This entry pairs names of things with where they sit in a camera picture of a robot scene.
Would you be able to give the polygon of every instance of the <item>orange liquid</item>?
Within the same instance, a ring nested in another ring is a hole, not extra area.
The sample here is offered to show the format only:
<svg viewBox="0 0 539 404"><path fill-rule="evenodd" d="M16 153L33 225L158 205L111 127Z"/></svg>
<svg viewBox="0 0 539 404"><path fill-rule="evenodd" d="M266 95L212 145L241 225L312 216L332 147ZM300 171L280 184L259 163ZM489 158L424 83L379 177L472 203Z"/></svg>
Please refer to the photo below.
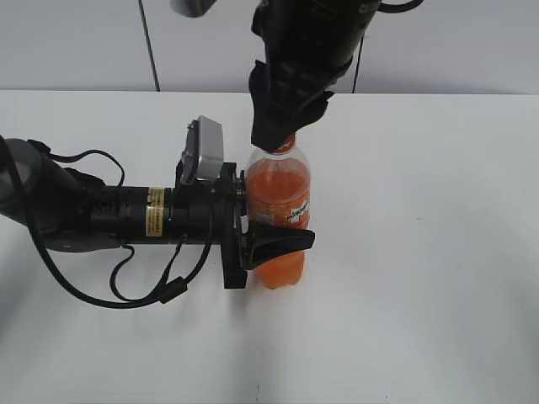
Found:
<svg viewBox="0 0 539 404"><path fill-rule="evenodd" d="M246 176L249 217L256 220L259 204L275 208L274 226L307 228L308 212L302 221L290 223L286 220L287 208L301 204L308 197L311 178L307 167L294 158L285 160L263 160L249 168ZM287 284L296 284L302 277L305 253L291 252L274 258L256 268L266 287L276 289Z"/></svg>

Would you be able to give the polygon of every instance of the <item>bottle label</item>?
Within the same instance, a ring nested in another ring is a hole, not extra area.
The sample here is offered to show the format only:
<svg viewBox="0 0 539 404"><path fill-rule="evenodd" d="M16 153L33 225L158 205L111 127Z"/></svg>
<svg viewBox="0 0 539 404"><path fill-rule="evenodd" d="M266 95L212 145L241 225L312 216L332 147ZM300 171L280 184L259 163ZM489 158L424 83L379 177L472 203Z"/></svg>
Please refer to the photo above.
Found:
<svg viewBox="0 0 539 404"><path fill-rule="evenodd" d="M254 221L277 227L307 229L309 223L309 191L301 198L281 205L270 205L261 200L249 201L249 216Z"/></svg>

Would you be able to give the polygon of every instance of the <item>plastic bottle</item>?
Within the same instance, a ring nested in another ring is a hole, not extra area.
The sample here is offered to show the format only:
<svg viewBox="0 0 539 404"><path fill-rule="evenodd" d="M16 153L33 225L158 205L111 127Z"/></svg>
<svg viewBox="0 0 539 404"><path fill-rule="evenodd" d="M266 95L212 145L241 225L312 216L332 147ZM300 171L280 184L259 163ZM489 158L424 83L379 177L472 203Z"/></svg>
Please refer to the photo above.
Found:
<svg viewBox="0 0 539 404"><path fill-rule="evenodd" d="M305 155L291 135L273 154L261 149L249 159L245 180L248 217L278 227L307 229L311 173ZM256 268L266 287L296 284L303 272L305 252L292 252Z"/></svg>

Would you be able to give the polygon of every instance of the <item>cable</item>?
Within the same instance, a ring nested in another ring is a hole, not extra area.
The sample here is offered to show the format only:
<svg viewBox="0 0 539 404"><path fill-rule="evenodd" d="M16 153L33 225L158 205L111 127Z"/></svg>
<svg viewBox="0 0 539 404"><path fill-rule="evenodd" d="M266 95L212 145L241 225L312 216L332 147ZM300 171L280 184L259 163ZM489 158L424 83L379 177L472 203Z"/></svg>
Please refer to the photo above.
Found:
<svg viewBox="0 0 539 404"><path fill-rule="evenodd" d="M414 8L418 7L423 1L424 0L411 0L405 4L380 3L378 11L390 14L406 13L407 11L413 10Z"/></svg>
<svg viewBox="0 0 539 404"><path fill-rule="evenodd" d="M175 281L180 281L181 279L183 280L183 283L185 285L193 281L193 279L202 270L202 267L204 267L204 264L206 260L208 259L208 255L210 254L212 243L213 243L213 208L212 208L212 203L210 200L210 203L208 204L208 232L206 233L206 237L205 237L204 249L202 250L202 254L200 255L198 263L196 263L193 270L189 273L189 275L187 275L185 279L178 277L174 279L173 281L171 281L170 283L168 282L168 277L170 276L170 271L172 269L174 260L179 255L180 248L182 247L182 243L179 243L178 246L176 246L176 251L174 252L174 255L172 256L172 258L170 258L170 261L168 262L168 265L165 268L163 275L161 276L161 279L157 282L155 288L153 288L153 290L148 295L146 295L145 297L142 297L141 299L129 299L123 296L118 290L118 285L117 285L118 273L120 272L122 267L126 263L128 263L135 255L135 248L133 248L132 246L123 246L125 249L131 251L131 253L129 257L127 257L126 259L118 263L118 265L116 265L115 268L113 269L112 274L110 275L110 278L109 278L110 290L112 290L112 293L118 299L123 300L123 301L131 301L131 302L144 301L146 299L151 299L152 297L157 297L160 299L161 296L167 292L167 286L169 284L172 284Z"/></svg>
<svg viewBox="0 0 539 404"><path fill-rule="evenodd" d="M208 254L210 253L211 244L213 243L213 204L210 197L210 202L208 203L208 232L205 236L205 245L200 255L199 262L196 263L195 267L189 275L185 278L185 283L191 282L196 275L199 274L200 270L205 264L206 259L208 259Z"/></svg>
<svg viewBox="0 0 539 404"><path fill-rule="evenodd" d="M150 33L148 31L146 12L144 11L144 4L142 4L142 0L138 0L138 9L139 9L139 12L141 13L142 29L144 30L144 38L146 38L146 47L148 49L148 57L150 58L150 67L152 68L155 91L159 92L161 91L161 87L159 86L159 77L157 76L155 58L153 57L152 40L150 40Z"/></svg>
<svg viewBox="0 0 539 404"><path fill-rule="evenodd" d="M357 85L357 79L360 75L360 64L361 64L361 52L363 52L363 42L365 40L365 36L361 37L360 42L360 51L357 54L357 63L355 64L355 76L354 76L354 85L352 86L352 93L355 94L355 86Z"/></svg>
<svg viewBox="0 0 539 404"><path fill-rule="evenodd" d="M86 295L81 290L73 286L60 272L60 270L52 260L51 255L47 251L45 244L43 243L40 231L38 230L38 227L36 225L34 212L30 208L28 198L26 197L26 193L24 192L24 187L19 176L19 171L17 170L17 166L15 165L15 161L13 160L13 156L11 155L11 151L9 150L8 143L2 136L0 136L0 159L3 160L6 169L8 170L9 177L13 184L13 190L17 195L17 198L20 200L21 205L23 206L24 219L26 220L26 226L28 227L28 231L30 233L30 236L32 237L35 248L41 256L41 259L43 259L45 266L51 272L51 275L54 277L56 282L60 284L62 288L64 288L68 293L70 293L77 299L89 303L90 305L105 307L109 309L135 309L138 307L149 306L158 301L157 297L152 297L148 301L133 301L128 303L101 300L90 295Z"/></svg>
<svg viewBox="0 0 539 404"><path fill-rule="evenodd" d="M107 157L110 161L112 161L117 168L120 169L121 175L120 175L120 181L118 182L118 186L121 187L124 184L125 181L125 170L121 166L121 164L116 160L114 157L112 157L109 153L102 150L92 149L92 150L86 150L80 154L76 154L75 156L59 156L57 154L51 153L51 148L48 147L45 143L42 141L33 141L28 140L28 143L32 145L32 147L37 150L40 153L45 154L47 157L49 157L51 160L54 160L55 162L63 162L63 163L72 163L72 162L78 162L79 160L82 160L86 156L90 156L92 154L99 154L100 156Z"/></svg>
<svg viewBox="0 0 539 404"><path fill-rule="evenodd" d="M113 269L112 274L110 275L110 278L109 278L110 290L112 290L112 293L114 294L114 296L116 296L118 299L123 300L123 301L139 301L139 300L149 299L152 296L159 297L161 292L162 292L163 287L165 287L167 282L168 282L168 277L170 276L170 271L172 269L172 265L174 263L174 260L178 256L179 250L180 250L181 247L182 247L182 243L179 243L176 246L176 251L174 252L174 255L172 256L172 258L170 258L170 261L168 262L167 267L163 271L163 275L161 275L161 279L157 282L157 284L152 289L152 291L150 293L148 293L146 296L144 296L144 297L142 297L140 299L129 299L129 298L123 296L120 293L120 291L118 290L117 278L118 278L118 273L120 272L120 269L126 263L128 263L133 258L133 256L135 255L135 248L133 248L132 246L123 246L123 248L125 248L126 250L130 250L131 254L129 255L129 257L127 257L122 262L120 262L118 265L116 265L115 268Z"/></svg>

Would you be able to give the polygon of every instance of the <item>white table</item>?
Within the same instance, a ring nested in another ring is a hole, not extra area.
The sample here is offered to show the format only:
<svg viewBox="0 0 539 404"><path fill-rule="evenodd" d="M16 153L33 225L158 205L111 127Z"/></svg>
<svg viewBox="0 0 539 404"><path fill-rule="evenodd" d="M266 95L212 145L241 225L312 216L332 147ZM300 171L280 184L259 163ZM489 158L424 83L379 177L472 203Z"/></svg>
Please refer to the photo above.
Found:
<svg viewBox="0 0 539 404"><path fill-rule="evenodd" d="M87 306L0 219L0 402L539 402L537 111L532 96L336 96L299 135L317 241L283 290L224 290L214 247L168 305ZM101 148L131 185L173 184L199 114L223 124L226 158L243 166L248 95L0 93L4 136ZM117 179L100 157L77 166ZM138 248L121 288L151 289L172 252ZM124 256L54 254L101 297Z"/></svg>

